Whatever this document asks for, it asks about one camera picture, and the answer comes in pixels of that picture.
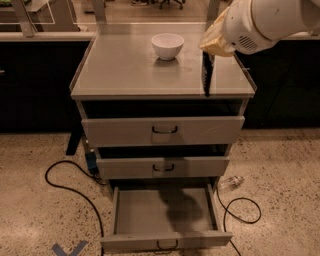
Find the black cable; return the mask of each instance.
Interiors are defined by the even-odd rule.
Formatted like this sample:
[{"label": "black cable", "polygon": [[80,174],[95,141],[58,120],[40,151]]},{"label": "black cable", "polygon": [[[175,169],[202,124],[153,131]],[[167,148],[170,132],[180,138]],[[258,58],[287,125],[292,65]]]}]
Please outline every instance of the black cable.
[{"label": "black cable", "polygon": [[[100,184],[100,185],[106,185],[106,184],[99,183],[99,181],[101,181],[101,179],[97,178],[96,176],[91,176],[91,175],[89,175],[85,170],[83,170],[83,169],[81,168],[80,165],[78,165],[77,163],[72,162],[72,161],[70,161],[70,160],[61,160],[61,161],[58,161],[58,162],[52,164],[52,165],[47,169],[46,174],[45,174],[46,182],[47,182],[49,185],[51,185],[51,186],[53,186],[53,187],[56,187],[56,188],[62,188],[62,189],[66,189],[66,190],[72,191],[72,192],[77,193],[78,195],[82,196],[85,200],[87,200],[87,202],[92,206],[93,210],[95,211],[95,213],[96,213],[96,215],[97,215],[97,218],[98,218],[98,221],[99,221],[99,225],[100,225],[101,237],[103,237],[103,236],[104,236],[104,232],[103,232],[103,226],[102,226],[101,217],[100,217],[100,214],[99,214],[96,206],[92,203],[92,201],[91,201],[87,196],[85,196],[84,194],[82,194],[81,192],[79,192],[78,190],[75,190],[75,189],[69,188],[69,187],[65,187],[65,186],[56,185],[56,184],[52,183],[51,181],[49,181],[49,179],[48,179],[48,174],[49,174],[50,170],[51,170],[53,167],[55,167],[55,166],[57,166],[58,164],[61,164],[61,163],[69,163],[69,164],[75,165],[76,167],[78,167],[78,169],[79,169],[80,171],[82,171],[82,173],[84,173],[84,174],[85,174],[86,176],[88,176],[89,178],[92,178],[92,179],[93,179],[95,182],[97,182],[98,184]],[[103,251],[103,248],[101,247],[101,256],[103,256],[103,255],[104,255],[104,251]]]},{"label": "black cable", "polygon": [[[227,217],[227,213],[229,213],[232,217],[234,217],[235,219],[237,219],[238,221],[241,221],[243,223],[246,223],[246,224],[255,224],[257,223],[260,219],[261,219],[261,216],[262,216],[262,213],[261,213],[261,208],[260,206],[255,202],[253,201],[252,199],[250,198],[246,198],[246,197],[239,197],[239,198],[235,198],[233,200],[231,200],[229,202],[229,204],[227,205],[227,207],[222,203],[221,199],[220,199],[220,195],[219,195],[219,189],[217,187],[216,189],[217,191],[217,198],[220,202],[220,204],[222,205],[222,207],[224,208],[224,216],[223,216],[223,229],[224,229],[224,232],[227,232],[227,227],[226,227],[226,217]],[[246,201],[249,201],[251,203],[253,203],[259,210],[259,216],[256,220],[254,221],[248,221],[248,220],[244,220],[244,219],[241,219],[239,216],[235,215],[234,213],[230,212],[229,211],[229,207],[232,203],[236,202],[236,201],[240,201],[240,200],[246,200]],[[230,243],[232,245],[232,247],[235,249],[235,251],[238,253],[239,256],[241,256],[239,250],[237,249],[237,247],[235,246],[235,244],[230,240]]]}]

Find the terrazzo floor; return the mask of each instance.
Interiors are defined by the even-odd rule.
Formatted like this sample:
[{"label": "terrazzo floor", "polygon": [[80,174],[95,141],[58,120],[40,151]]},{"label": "terrazzo floor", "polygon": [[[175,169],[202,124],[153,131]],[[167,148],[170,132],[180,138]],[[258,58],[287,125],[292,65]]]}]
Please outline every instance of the terrazzo floor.
[{"label": "terrazzo floor", "polygon": [[[100,229],[91,206],[79,195],[45,182],[46,170],[56,161],[72,160],[86,168],[82,145],[74,156],[65,155],[68,140],[68,134],[0,135],[1,256],[55,256],[55,244],[70,255],[81,241],[88,244],[77,255],[100,255]],[[319,255],[319,149],[320,129],[242,130],[221,180],[233,175],[245,180],[237,189],[221,193],[221,199],[227,204],[236,197],[249,197],[260,205],[262,218],[246,225],[227,216],[227,229],[233,232],[232,240],[241,255]],[[107,187],[97,185],[70,164],[56,166],[49,179],[88,196],[108,234],[112,200]],[[221,225],[224,211],[218,202],[216,205]],[[257,210],[248,202],[236,202],[230,210],[249,220],[257,217]],[[237,254],[228,244],[170,255]]]},{"label": "terrazzo floor", "polygon": [[[96,30],[95,16],[91,12],[84,12],[90,0],[72,0],[76,13],[76,23],[86,26],[89,31]],[[205,22],[207,19],[209,0],[188,0],[179,10],[179,5],[172,1],[159,9],[159,3],[146,6],[132,6],[131,0],[109,0],[105,2],[105,15],[108,23],[128,22]],[[228,5],[221,1],[218,12],[222,12]]]}]

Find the drawer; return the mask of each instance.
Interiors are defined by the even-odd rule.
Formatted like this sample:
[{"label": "drawer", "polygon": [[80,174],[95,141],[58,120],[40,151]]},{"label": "drawer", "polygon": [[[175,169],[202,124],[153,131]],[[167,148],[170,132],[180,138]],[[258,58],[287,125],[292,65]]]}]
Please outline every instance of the drawer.
[{"label": "drawer", "polygon": [[93,147],[230,144],[237,140],[242,116],[84,119]]},{"label": "drawer", "polygon": [[103,179],[222,176],[228,166],[226,146],[164,146],[100,149]]},{"label": "drawer", "polygon": [[208,179],[123,182],[114,189],[107,253],[225,246]]}]

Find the countertop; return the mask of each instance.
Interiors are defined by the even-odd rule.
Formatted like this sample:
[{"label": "countertop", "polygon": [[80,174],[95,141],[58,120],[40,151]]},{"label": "countertop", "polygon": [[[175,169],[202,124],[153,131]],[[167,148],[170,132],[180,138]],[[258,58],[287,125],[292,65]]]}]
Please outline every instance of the countertop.
[{"label": "countertop", "polygon": [[[205,97],[198,48],[204,31],[205,23],[101,25],[71,84],[73,99]],[[154,52],[151,38],[159,33],[185,39],[174,60],[161,60]],[[234,57],[216,57],[210,94],[248,97],[254,88]]]},{"label": "countertop", "polygon": [[[48,2],[49,1],[47,0],[32,0],[28,3],[25,3],[26,10],[28,12],[39,12],[43,8],[46,8],[46,5],[48,4]],[[14,12],[14,8],[12,6],[1,7],[0,12]]]}]

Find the white bowl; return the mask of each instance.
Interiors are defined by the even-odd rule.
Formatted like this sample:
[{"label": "white bowl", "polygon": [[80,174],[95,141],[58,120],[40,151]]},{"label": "white bowl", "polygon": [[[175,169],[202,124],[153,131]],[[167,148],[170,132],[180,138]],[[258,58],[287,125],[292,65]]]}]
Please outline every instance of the white bowl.
[{"label": "white bowl", "polygon": [[156,54],[163,60],[172,60],[182,49],[182,36],[170,33],[158,34],[151,39]]}]

